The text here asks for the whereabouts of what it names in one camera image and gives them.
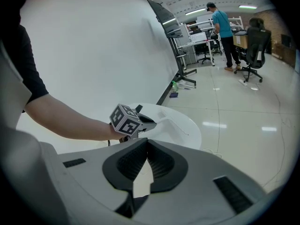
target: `shoe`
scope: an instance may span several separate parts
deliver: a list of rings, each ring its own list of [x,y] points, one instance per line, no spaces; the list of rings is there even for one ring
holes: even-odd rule
[[[225,70],[227,70],[229,72],[233,72],[233,68],[232,67],[225,67]]]

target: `computer monitor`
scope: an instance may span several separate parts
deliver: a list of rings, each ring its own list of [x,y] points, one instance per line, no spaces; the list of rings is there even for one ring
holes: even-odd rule
[[[178,38],[181,36],[181,31],[174,15],[165,9],[159,3],[148,0],[151,8],[157,16],[158,21],[161,23],[168,38]]]

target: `cardboard box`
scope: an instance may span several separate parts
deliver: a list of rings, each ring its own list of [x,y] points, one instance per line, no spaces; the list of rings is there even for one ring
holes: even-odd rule
[[[248,48],[248,35],[233,36],[233,44],[237,47]]]

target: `table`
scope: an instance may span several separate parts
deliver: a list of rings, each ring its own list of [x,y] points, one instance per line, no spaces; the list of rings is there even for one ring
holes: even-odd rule
[[[157,123],[153,130],[141,133],[139,137],[200,149],[202,142],[200,129],[188,116],[171,108],[154,104],[133,103],[129,106],[136,108],[138,105],[143,106],[141,114]]]
[[[191,46],[196,46],[196,45],[199,45],[199,44],[204,44],[204,43],[207,43],[208,45],[208,50],[210,52],[210,62],[213,66],[215,66],[215,63],[213,62],[213,57],[212,57],[212,54],[211,54],[211,49],[210,49],[210,42],[211,41],[214,41],[213,39],[209,39],[209,40],[204,40],[204,41],[200,41],[200,42],[196,42],[196,43],[187,43],[185,45],[182,45],[178,48],[186,48],[186,47],[191,47]]]

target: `white tiled floor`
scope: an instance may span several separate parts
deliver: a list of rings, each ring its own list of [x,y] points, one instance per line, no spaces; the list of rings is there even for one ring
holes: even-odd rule
[[[258,70],[263,82],[253,75],[248,86],[243,86],[238,81],[242,73],[225,71],[224,59],[216,55],[215,67],[208,61],[202,66],[188,65],[198,69],[189,76],[197,81],[197,89],[179,90],[178,98],[168,97],[163,105],[198,125],[201,149],[221,153],[225,161],[271,191],[284,184],[299,153],[300,76],[266,55],[266,63]],[[219,129],[203,122],[223,126]]]

